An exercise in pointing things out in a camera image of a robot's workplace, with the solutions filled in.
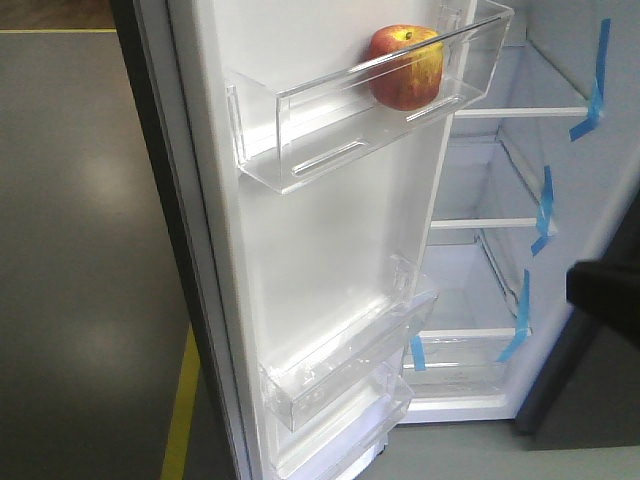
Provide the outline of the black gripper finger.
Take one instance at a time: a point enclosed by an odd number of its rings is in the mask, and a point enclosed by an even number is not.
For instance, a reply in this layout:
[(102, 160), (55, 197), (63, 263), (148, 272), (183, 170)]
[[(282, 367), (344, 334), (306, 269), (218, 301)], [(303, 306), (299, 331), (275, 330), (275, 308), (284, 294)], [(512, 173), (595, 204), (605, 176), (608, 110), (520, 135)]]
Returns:
[(639, 339), (639, 264), (580, 261), (566, 275), (566, 298), (627, 340)]

